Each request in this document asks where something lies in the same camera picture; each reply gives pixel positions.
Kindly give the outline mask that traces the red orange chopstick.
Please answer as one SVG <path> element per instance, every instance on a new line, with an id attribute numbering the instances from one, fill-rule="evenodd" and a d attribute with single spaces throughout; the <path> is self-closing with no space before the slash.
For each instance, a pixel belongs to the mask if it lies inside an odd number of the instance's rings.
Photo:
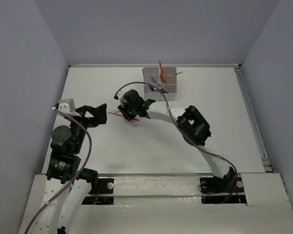
<path id="1" fill-rule="evenodd" d="M 132 119 L 127 119 L 127 118 L 125 118 L 125 116 L 123 116 L 122 114 L 119 114 L 119 113 L 117 113 L 117 112 L 107 112 L 108 114 L 112 114 L 112 115 L 115 115 L 115 116 L 119 116 L 119 117 L 122 117 L 122 118 L 124 118 L 124 119 L 126 119 L 127 121 L 131 121 L 131 120 L 135 120 L 135 121 L 139 121 L 139 119 L 137 119 L 137 118 L 132 118 Z"/>

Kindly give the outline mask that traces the blue metal fork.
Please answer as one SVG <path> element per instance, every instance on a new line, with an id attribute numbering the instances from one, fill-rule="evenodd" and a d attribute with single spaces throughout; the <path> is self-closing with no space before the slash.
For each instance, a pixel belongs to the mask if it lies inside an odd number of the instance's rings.
<path id="1" fill-rule="evenodd" d="M 152 92 L 162 92 L 162 89 L 161 89 L 161 86 L 160 85 L 152 85 L 152 84 L 149 84 L 148 85 L 150 90 Z"/>

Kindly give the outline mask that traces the orange plastic spoon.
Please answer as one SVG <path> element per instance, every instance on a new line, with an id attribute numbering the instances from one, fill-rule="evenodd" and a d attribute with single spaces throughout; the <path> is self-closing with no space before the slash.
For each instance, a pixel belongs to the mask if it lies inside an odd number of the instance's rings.
<path id="1" fill-rule="evenodd" d="M 167 84 L 167 81 L 166 81 L 166 79 L 164 77 L 163 70 L 160 71 L 160 80 L 161 80 L 162 83 Z"/>

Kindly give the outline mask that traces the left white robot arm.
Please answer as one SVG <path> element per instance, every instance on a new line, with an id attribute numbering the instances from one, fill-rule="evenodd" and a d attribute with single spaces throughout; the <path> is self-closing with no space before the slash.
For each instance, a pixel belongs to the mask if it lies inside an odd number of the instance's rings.
<path id="1" fill-rule="evenodd" d="M 85 167 L 92 150 L 88 128 L 106 124 L 107 105 L 75 108 L 73 99 L 63 99 L 52 109 L 70 125 L 58 126 L 51 134 L 43 199 L 26 234 L 69 233 L 86 195 L 100 189 L 97 171 Z"/>

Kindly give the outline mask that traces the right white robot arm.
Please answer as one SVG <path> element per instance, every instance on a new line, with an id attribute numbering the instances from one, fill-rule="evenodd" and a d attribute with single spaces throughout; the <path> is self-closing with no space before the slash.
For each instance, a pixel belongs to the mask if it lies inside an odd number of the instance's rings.
<path id="1" fill-rule="evenodd" d="M 167 102 L 144 100 L 133 89 L 123 94 L 116 94 L 114 99 L 120 102 L 118 110 L 128 121 L 139 116 L 174 124 L 183 139 L 197 148 L 208 163 L 213 175 L 211 185 L 220 191 L 236 186 L 238 180 L 236 167 L 222 156 L 205 148 L 206 140 L 211 137 L 210 125 L 196 107 L 190 105 L 183 109 L 173 108 L 169 107 Z"/>

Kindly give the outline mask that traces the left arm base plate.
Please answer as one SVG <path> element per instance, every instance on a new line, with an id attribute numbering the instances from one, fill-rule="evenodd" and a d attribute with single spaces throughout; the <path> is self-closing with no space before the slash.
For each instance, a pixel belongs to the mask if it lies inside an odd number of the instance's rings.
<path id="1" fill-rule="evenodd" d="M 82 205 L 113 205 L 114 178 L 100 177 L 95 189 L 85 196 Z"/>

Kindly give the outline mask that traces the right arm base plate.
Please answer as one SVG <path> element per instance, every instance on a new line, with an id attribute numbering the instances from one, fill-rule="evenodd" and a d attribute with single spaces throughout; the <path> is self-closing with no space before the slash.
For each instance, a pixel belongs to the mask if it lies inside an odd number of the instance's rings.
<path id="1" fill-rule="evenodd" d="M 227 188 L 217 185 L 214 177 L 201 177 L 198 191 L 201 193 L 201 201 L 203 204 L 246 204 L 247 199 L 244 190 L 242 177 L 238 177 L 238 181 L 234 192 L 234 184 Z"/>

